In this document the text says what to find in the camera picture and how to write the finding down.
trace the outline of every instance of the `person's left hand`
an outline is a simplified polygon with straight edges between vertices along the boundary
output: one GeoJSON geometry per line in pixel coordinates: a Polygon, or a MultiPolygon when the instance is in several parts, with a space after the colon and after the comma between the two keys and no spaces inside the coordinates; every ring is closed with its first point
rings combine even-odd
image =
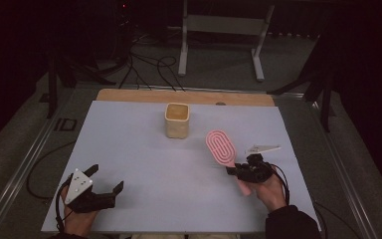
{"type": "MultiPolygon", "coordinates": [[[[68,186],[64,187],[61,192],[61,198],[64,201],[67,197],[68,186]]],[[[77,236],[88,237],[92,225],[97,217],[98,211],[88,213],[76,213],[67,205],[64,207],[65,214],[65,233],[74,234],[77,236]]]]}

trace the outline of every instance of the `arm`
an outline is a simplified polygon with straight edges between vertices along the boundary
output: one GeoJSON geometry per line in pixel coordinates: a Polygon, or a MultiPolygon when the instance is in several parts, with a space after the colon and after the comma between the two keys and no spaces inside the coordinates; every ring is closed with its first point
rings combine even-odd
{"type": "Polygon", "coordinates": [[[286,204],[282,183],[276,175],[263,183],[247,184],[270,212],[266,219],[266,238],[321,238],[317,223],[311,217],[298,211],[296,206],[286,204]]]}
{"type": "MultiPolygon", "coordinates": [[[[65,201],[68,193],[68,186],[61,192],[61,198],[65,201]]],[[[89,236],[92,229],[93,222],[95,221],[98,211],[88,213],[76,213],[72,211],[67,205],[64,207],[65,214],[65,231],[59,233],[52,239],[85,239],[89,236]]]]}

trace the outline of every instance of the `white desk frame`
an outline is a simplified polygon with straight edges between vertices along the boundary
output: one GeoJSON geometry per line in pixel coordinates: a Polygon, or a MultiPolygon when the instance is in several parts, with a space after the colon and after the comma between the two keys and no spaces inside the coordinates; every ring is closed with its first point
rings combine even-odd
{"type": "Polygon", "coordinates": [[[265,19],[247,19],[230,18],[217,16],[188,15],[188,0],[184,0],[183,18],[182,18],[182,47],[179,58],[178,75],[186,75],[188,58],[188,31],[212,32],[212,33],[231,33],[243,35],[259,36],[259,44],[256,49],[251,50],[254,69],[256,71],[257,81],[262,82],[265,79],[260,62],[260,51],[269,29],[269,23],[273,15],[275,6],[269,7],[265,19]]]}

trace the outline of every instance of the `pink handle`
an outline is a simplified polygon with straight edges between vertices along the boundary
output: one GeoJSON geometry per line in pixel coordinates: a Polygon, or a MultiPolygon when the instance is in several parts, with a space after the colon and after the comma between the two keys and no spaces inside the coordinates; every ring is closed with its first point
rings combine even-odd
{"type": "MultiPolygon", "coordinates": [[[[235,167],[237,153],[231,140],[223,131],[209,131],[206,136],[206,144],[219,164],[235,167]]],[[[237,183],[240,186],[242,193],[245,196],[250,195],[252,193],[251,188],[244,181],[239,180],[238,177],[235,178],[237,179],[237,183]]]]}

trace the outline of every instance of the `person's right hand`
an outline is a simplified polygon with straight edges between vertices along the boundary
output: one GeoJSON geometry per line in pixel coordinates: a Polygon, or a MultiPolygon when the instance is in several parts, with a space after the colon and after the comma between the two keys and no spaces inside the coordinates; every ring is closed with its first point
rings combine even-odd
{"type": "Polygon", "coordinates": [[[256,190],[257,197],[263,201],[269,212],[287,206],[281,180],[276,175],[273,174],[263,183],[246,182],[246,184],[256,190]]]}

